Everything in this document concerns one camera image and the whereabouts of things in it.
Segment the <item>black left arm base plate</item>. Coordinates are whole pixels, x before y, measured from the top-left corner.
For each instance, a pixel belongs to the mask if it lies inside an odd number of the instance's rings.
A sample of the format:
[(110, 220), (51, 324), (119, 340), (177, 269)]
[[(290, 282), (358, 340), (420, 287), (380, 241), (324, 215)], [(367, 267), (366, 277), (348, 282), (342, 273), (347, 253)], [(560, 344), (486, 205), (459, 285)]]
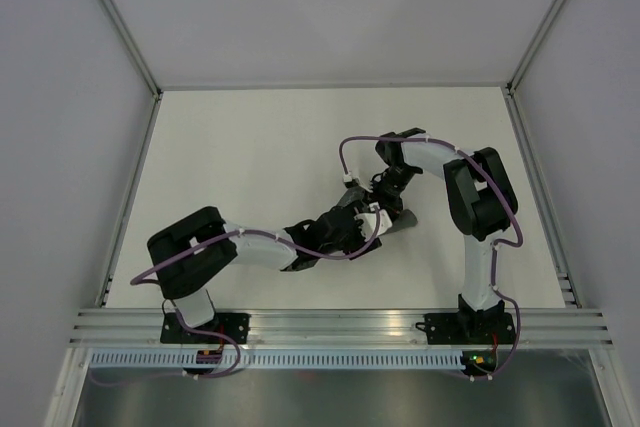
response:
[(222, 312), (198, 327), (186, 329), (178, 320), (174, 310), (169, 310), (163, 302), (163, 324), (160, 342), (162, 344), (226, 344), (226, 338), (232, 339), (238, 345), (245, 345), (250, 331), (251, 316), (248, 313)]

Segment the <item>grey cloth napkin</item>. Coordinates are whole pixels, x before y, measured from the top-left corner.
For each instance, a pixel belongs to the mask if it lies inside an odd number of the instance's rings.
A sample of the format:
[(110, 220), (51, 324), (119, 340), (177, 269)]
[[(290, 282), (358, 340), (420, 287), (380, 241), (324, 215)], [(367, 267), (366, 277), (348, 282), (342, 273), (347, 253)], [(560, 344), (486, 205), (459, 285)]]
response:
[(391, 229), (384, 235), (400, 232), (418, 224), (416, 215), (404, 208), (404, 203), (399, 196), (369, 191), (361, 186), (348, 188), (337, 202), (337, 207), (346, 208), (355, 217), (359, 213), (373, 211), (373, 204), (377, 205), (378, 210), (385, 210), (393, 223)]

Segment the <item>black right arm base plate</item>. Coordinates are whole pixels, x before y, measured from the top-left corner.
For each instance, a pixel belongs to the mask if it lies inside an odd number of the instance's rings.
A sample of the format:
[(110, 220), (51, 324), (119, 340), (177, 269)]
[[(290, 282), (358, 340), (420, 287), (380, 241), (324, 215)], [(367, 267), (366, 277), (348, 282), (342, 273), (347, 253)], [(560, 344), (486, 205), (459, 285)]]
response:
[(425, 334), (429, 345), (511, 345), (516, 340), (512, 316), (466, 317), (457, 313), (425, 314), (414, 327)]

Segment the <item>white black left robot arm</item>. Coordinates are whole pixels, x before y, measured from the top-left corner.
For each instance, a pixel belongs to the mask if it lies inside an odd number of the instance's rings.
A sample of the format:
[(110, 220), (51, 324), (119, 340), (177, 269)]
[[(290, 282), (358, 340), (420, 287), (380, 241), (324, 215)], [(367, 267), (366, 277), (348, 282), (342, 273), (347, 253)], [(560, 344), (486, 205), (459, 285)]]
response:
[(155, 280), (183, 322), (184, 332), (206, 343), (218, 331), (208, 283), (224, 269), (258, 266), (281, 272), (310, 269), (321, 260), (354, 260), (381, 246), (392, 226), (378, 204), (335, 206), (316, 220), (280, 230), (243, 227), (204, 207), (147, 241), (152, 267), (134, 285)]

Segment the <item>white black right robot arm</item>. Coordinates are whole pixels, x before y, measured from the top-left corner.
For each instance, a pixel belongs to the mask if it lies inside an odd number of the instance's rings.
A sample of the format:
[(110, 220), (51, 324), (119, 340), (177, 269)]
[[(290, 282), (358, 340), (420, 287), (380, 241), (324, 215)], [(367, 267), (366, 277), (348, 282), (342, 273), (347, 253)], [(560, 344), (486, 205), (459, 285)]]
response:
[[(375, 151), (386, 169), (371, 179), (371, 192), (396, 221), (407, 221), (402, 194), (409, 182), (426, 172), (445, 184), (451, 219), (463, 235), (465, 271), (458, 296), (459, 335), (478, 342), (499, 324), (505, 301), (496, 292), (496, 248), (499, 235), (515, 227), (518, 201), (498, 152), (490, 147), (468, 153), (413, 128), (375, 139)], [(515, 245), (522, 234), (515, 227)]]

